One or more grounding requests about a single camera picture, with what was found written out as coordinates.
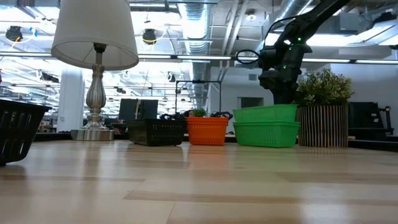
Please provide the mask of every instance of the small green plant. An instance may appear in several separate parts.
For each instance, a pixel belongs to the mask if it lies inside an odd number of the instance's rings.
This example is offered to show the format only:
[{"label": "small green plant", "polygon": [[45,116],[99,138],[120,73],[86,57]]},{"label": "small green plant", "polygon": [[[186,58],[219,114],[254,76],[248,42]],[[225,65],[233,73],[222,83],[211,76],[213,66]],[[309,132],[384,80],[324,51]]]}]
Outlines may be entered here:
[{"label": "small green plant", "polygon": [[350,78],[325,68],[307,72],[298,82],[298,92],[296,103],[300,106],[344,105],[354,93]]},{"label": "small green plant", "polygon": [[202,118],[202,117],[206,116],[206,111],[204,109],[196,109],[196,110],[193,110],[193,115],[195,117]]}]

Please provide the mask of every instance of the black plastic crate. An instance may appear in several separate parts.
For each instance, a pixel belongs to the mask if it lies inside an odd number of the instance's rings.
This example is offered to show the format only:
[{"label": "black plastic crate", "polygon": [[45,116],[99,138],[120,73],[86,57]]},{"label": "black plastic crate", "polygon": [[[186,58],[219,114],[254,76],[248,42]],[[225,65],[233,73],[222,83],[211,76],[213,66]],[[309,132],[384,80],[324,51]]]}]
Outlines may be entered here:
[{"label": "black plastic crate", "polygon": [[176,146],[182,143],[185,121],[138,119],[128,122],[130,141],[145,146]]},{"label": "black plastic crate", "polygon": [[0,100],[0,166],[26,157],[44,113],[50,109]]}]

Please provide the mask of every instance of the white column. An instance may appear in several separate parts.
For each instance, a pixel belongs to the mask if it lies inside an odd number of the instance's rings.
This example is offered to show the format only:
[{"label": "white column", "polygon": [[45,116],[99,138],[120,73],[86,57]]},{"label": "white column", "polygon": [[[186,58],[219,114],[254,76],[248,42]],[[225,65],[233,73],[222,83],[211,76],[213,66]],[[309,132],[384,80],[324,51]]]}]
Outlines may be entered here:
[{"label": "white column", "polygon": [[62,70],[57,132],[80,129],[83,126],[85,80],[83,70],[67,65]]}]

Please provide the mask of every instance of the stacked green baskets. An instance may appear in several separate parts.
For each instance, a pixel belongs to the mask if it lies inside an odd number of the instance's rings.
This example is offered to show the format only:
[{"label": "stacked green baskets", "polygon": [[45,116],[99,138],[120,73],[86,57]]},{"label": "stacked green baskets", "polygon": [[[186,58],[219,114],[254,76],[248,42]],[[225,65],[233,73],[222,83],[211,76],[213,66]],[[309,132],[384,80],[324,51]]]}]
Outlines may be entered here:
[{"label": "stacked green baskets", "polygon": [[234,110],[238,144],[245,146],[293,147],[300,123],[297,105],[260,106]]}]

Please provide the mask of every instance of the black robotic arm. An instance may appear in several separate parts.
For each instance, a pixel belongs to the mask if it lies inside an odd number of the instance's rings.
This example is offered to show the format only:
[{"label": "black robotic arm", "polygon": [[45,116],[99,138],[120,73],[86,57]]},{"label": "black robotic arm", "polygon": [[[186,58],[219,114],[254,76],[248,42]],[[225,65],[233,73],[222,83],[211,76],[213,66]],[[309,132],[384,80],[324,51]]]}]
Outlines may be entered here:
[{"label": "black robotic arm", "polygon": [[288,23],[273,46],[264,44],[258,60],[259,67],[262,68],[259,80],[260,85],[274,95],[274,104],[289,104],[294,100],[304,54],[312,53],[306,41],[348,2],[349,0],[323,0],[311,11]]}]

